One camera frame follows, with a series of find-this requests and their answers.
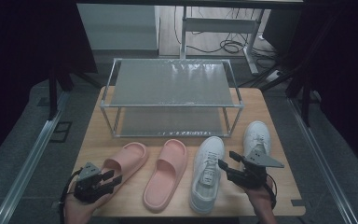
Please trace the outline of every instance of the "white wall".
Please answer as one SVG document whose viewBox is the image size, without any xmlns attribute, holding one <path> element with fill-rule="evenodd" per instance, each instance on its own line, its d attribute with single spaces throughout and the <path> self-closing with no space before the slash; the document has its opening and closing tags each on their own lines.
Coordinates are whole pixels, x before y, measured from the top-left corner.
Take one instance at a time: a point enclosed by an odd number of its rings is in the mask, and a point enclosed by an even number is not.
<svg viewBox="0 0 358 224">
<path fill-rule="evenodd" d="M 91 49 L 158 49 L 154 6 L 77 4 Z"/>
</svg>

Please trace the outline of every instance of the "footwear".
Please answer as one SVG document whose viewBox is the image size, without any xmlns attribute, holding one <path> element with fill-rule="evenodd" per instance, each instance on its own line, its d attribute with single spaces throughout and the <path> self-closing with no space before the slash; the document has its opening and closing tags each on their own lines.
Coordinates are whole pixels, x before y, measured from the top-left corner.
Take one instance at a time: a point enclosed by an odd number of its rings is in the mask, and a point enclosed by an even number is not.
<svg viewBox="0 0 358 224">
<path fill-rule="evenodd" d="M 200 146 L 194 160 L 190 206 L 198 213 L 210 213 L 217 197 L 220 183 L 220 168 L 217 160 L 225 157 L 225 146 L 221 138 L 209 137 Z"/>
<path fill-rule="evenodd" d="M 271 151 L 269 128 L 259 120 L 250 123 L 243 136 L 243 156 L 247 157 L 252 150 L 262 151 L 268 156 Z"/>
<path fill-rule="evenodd" d="M 145 164 L 148 157 L 149 151 L 144 144 L 132 142 L 103 162 L 101 173 L 104 174 L 111 170 L 115 171 L 115 175 L 104 182 L 109 182 L 122 175 L 121 183 L 115 186 L 110 197 L 113 197 L 118 189 Z"/>
<path fill-rule="evenodd" d="M 182 179 L 187 166 L 187 149 L 175 139 L 168 140 L 156 161 L 156 168 L 144 192 L 144 205 L 154 213 L 164 210 Z"/>
</svg>

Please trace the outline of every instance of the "pink slipper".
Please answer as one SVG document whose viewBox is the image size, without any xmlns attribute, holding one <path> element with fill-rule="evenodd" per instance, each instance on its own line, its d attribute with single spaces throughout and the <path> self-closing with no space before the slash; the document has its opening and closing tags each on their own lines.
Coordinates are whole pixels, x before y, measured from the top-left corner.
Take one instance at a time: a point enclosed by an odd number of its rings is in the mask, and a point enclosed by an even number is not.
<svg viewBox="0 0 358 224">
<path fill-rule="evenodd" d="M 122 175 L 121 183 L 115 186 L 111 197 L 113 197 L 126 180 L 145 164 L 148 157 L 149 152 L 146 150 L 146 146 L 141 143 L 133 142 L 128 143 L 118 153 L 104 161 L 101 168 L 103 174 L 110 170 L 115 171 L 115 175 L 104 182 L 109 182 L 113 178 Z"/>
<path fill-rule="evenodd" d="M 144 205 L 152 212 L 161 212 L 182 179 L 187 166 L 185 145 L 175 139 L 168 140 L 161 150 L 156 168 L 144 192 Z"/>
</svg>

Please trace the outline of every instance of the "person's left hand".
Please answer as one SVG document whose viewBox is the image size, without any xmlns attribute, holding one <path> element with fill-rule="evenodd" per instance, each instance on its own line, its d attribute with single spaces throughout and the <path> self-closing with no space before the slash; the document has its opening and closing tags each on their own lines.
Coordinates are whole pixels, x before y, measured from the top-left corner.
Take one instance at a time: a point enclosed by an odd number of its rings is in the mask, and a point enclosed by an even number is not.
<svg viewBox="0 0 358 224">
<path fill-rule="evenodd" d="M 76 182 L 72 183 L 69 193 L 65 199 L 65 224 L 86 224 L 89 222 L 92 213 L 112 197 L 105 194 L 95 203 L 82 203 L 74 196 Z"/>
</svg>

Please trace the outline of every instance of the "white sneaker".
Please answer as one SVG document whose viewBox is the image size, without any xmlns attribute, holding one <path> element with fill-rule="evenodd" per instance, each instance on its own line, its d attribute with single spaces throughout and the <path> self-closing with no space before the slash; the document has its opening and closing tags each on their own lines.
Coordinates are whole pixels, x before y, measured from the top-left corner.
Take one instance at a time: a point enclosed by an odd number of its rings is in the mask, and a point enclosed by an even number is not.
<svg viewBox="0 0 358 224">
<path fill-rule="evenodd" d="M 243 156 L 247 157 L 252 150 L 262 151 L 268 156 L 271 151 L 269 128 L 258 120 L 249 124 L 243 136 Z"/>
<path fill-rule="evenodd" d="M 225 145 L 219 137 L 209 137 L 200 146 L 194 160 L 190 206 L 198 213 L 210 213 L 220 183 L 217 160 L 225 157 Z"/>
</svg>

